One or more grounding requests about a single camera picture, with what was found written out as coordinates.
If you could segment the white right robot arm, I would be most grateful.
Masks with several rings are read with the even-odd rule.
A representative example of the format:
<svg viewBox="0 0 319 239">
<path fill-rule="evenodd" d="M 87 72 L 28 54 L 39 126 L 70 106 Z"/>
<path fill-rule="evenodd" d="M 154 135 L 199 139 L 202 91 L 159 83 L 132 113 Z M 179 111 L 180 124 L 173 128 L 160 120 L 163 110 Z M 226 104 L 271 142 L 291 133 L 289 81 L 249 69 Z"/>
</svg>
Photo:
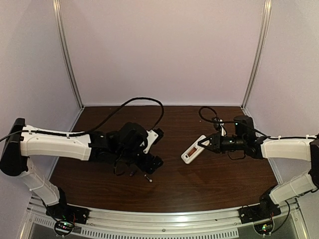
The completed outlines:
<svg viewBox="0 0 319 239">
<path fill-rule="evenodd" d="M 254 128 L 249 116 L 234 118 L 235 134 L 224 136 L 214 133 L 197 144 L 214 153 L 243 151 L 244 155 L 254 159 L 296 159 L 311 163 L 309 171 L 279 184 L 260 198 L 264 206 L 278 205 L 281 202 L 313 192 L 319 188 L 319 137 L 286 136 L 271 137 Z"/>
</svg>

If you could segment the white remote control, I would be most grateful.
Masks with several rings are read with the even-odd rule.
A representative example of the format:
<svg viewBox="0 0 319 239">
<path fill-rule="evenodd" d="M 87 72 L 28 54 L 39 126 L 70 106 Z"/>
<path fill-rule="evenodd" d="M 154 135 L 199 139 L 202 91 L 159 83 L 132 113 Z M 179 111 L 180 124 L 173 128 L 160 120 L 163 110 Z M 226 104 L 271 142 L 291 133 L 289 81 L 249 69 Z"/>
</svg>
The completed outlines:
<svg viewBox="0 0 319 239">
<path fill-rule="evenodd" d="M 198 157 L 204 147 L 199 146 L 198 142 L 205 139 L 205 135 L 201 135 L 182 155 L 181 159 L 184 161 L 185 164 L 190 164 L 196 157 Z"/>
</svg>

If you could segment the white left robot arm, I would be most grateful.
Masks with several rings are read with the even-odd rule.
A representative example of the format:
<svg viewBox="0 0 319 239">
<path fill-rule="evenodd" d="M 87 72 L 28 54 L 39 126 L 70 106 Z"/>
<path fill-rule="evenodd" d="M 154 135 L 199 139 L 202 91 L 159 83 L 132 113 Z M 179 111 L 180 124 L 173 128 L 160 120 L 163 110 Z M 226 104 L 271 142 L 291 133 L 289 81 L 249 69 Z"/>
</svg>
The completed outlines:
<svg viewBox="0 0 319 239">
<path fill-rule="evenodd" d="M 20 177 L 46 206 L 64 208 L 67 203 L 63 190 L 52 185 L 36 169 L 31 156 L 67 157 L 113 166 L 123 162 L 153 174 L 163 165 L 163 160 L 149 150 L 162 137 L 161 129 L 146 130 L 133 122 L 112 132 L 62 132 L 26 125 L 23 118 L 17 118 L 9 135 L 3 138 L 0 169 L 8 176 Z"/>
</svg>

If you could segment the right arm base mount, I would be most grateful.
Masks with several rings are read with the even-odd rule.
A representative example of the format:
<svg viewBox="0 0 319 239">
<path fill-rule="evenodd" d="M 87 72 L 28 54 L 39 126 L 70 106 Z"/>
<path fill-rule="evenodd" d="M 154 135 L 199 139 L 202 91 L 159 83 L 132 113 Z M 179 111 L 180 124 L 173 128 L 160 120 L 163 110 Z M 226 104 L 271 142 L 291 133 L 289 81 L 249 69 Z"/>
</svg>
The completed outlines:
<svg viewBox="0 0 319 239">
<path fill-rule="evenodd" d="M 254 225 L 254 230 L 259 235 L 269 236 L 275 231 L 274 216 L 281 214 L 278 204 L 270 198 L 270 190 L 259 198 L 259 203 L 253 206 L 244 205 L 238 209 L 239 218 L 242 224 L 255 223 L 266 220 L 264 223 Z"/>
</svg>

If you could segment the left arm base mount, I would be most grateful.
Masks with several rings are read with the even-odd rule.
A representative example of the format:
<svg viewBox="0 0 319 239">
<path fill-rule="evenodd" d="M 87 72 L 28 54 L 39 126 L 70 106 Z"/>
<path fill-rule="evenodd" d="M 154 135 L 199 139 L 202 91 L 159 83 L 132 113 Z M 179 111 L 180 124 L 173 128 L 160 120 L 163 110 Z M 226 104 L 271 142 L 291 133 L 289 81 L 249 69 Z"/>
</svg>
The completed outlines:
<svg viewBox="0 0 319 239">
<path fill-rule="evenodd" d="M 53 218 L 55 221 L 53 229 L 55 233 L 60 237 L 66 237 L 70 235 L 76 228 L 76 224 L 85 225 L 87 223 L 90 210 L 87 208 L 66 205 L 47 206 L 46 215 Z"/>
</svg>

